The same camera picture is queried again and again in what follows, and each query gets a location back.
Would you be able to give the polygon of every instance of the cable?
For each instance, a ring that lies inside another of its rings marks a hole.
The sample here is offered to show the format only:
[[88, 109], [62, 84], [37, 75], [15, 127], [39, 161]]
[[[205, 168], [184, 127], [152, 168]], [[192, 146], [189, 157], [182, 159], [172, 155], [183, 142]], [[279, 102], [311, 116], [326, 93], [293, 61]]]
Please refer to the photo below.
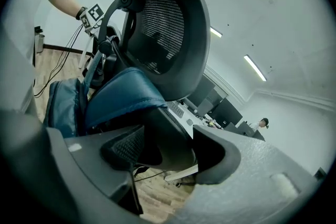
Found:
[[[70, 42], [72, 42], [72, 44], [71, 44], [71, 46], [70, 46], [70, 49], [73, 47], [74, 43], [76, 42], [77, 37], [78, 37], [80, 31], [82, 30], [82, 28], [83, 28], [83, 25], [79, 26], [79, 27], [77, 28], [77, 30], [75, 31], [75, 33], [74, 33], [74, 34], [72, 35], [72, 37], [70, 38], [70, 40], [69, 40], [69, 42], [68, 42], [68, 44], [69, 44]], [[58, 61], [57, 61], [56, 67], [50, 72], [50, 75], [49, 75], [49, 78], [48, 78], [47, 83], [43, 86], [43, 88], [42, 88], [37, 94], [34, 94], [34, 97], [35, 97], [35, 98], [39, 98], [39, 97], [42, 96], [42, 94], [43, 94], [44, 90], [46, 89], [46, 87], [48, 86], [49, 82], [50, 82], [50, 81], [51, 81], [51, 80], [52, 80], [52, 79], [53, 79], [53, 78], [54, 78], [54, 77], [61, 71], [61, 69], [63, 68], [65, 62], [66, 62], [67, 59], [68, 59], [68, 56], [69, 56], [69, 54], [70, 54], [70, 51], [66, 52], [66, 55], [63, 57], [62, 61], [59, 63], [60, 58], [62, 57], [63, 53], [64, 53], [64, 51], [63, 51], [62, 54], [60, 55], [60, 57], [59, 57], [59, 59], [58, 59]], [[53, 76], [51, 76], [51, 75], [56, 71], [56, 69], [59, 68], [59, 67], [60, 67], [60, 69], [57, 71], [57, 73], [54, 74]]]
[[149, 177], [145, 177], [145, 178], [141, 178], [141, 179], [139, 179], [139, 180], [135, 180], [134, 182], [139, 182], [139, 181], [141, 181], [141, 180], [145, 180], [145, 179], [148, 179], [148, 178], [152, 178], [152, 177], [154, 177], [154, 176], [158, 176], [159, 174], [162, 174], [162, 173], [165, 173], [165, 172], [167, 172], [167, 171], [162, 171], [162, 172], [160, 172], [160, 173], [158, 173], [158, 174], [156, 174], [156, 175], [149, 176]]

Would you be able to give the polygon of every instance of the ceiling light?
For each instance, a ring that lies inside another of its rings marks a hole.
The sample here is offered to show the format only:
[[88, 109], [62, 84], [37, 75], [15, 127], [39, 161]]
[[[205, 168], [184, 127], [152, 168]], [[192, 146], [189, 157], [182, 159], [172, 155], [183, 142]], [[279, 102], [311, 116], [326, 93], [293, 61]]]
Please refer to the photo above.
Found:
[[217, 37], [222, 37], [222, 33], [218, 32], [215, 28], [210, 27], [210, 31], [214, 33]]
[[244, 59], [253, 67], [253, 69], [257, 72], [257, 74], [260, 76], [260, 78], [263, 81], [267, 81], [267, 79], [264, 77], [263, 73], [259, 70], [259, 68], [256, 66], [256, 64], [251, 60], [249, 55], [245, 55]]

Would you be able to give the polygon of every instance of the trash can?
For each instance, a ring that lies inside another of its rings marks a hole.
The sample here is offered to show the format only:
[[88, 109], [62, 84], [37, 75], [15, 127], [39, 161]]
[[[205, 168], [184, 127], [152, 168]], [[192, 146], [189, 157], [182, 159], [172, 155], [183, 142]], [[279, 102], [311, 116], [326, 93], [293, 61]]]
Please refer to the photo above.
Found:
[[44, 44], [45, 35], [38, 34], [35, 35], [35, 51], [36, 53], [40, 53], [43, 51], [43, 44]]

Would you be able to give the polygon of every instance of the office desk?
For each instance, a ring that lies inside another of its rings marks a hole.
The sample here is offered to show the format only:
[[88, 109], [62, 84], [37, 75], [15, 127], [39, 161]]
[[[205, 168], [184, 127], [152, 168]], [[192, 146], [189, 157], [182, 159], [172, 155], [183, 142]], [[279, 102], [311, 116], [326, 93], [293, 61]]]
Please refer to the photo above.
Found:
[[[178, 117], [172, 110], [169, 109], [169, 112], [176, 118], [176, 120], [182, 125], [187, 133], [190, 135], [191, 138], [194, 137], [193, 135], [193, 125], [204, 125], [206, 126], [207, 124], [203, 121], [201, 121], [199, 118], [197, 118], [193, 113], [191, 113], [188, 108], [184, 105], [179, 104], [178, 107], [184, 111], [184, 114], [182, 118]], [[193, 125], [187, 124], [187, 120], [192, 120]], [[172, 181], [176, 180], [188, 175], [192, 175], [198, 172], [198, 165], [194, 165], [186, 170], [180, 171], [178, 173], [175, 173], [173, 175], [166, 176], [164, 178], [165, 181]]]

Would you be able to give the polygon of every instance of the white t-shirt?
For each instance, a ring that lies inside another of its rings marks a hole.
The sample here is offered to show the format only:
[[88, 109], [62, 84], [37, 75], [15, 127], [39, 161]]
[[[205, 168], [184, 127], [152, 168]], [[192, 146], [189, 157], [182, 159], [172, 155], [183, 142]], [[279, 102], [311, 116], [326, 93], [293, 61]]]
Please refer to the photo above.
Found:
[[256, 123], [251, 123], [250, 124], [250, 127], [256, 132], [259, 130], [259, 122], [256, 122]]
[[8, 0], [0, 18], [0, 109], [25, 111], [33, 96], [34, 18], [41, 0]]

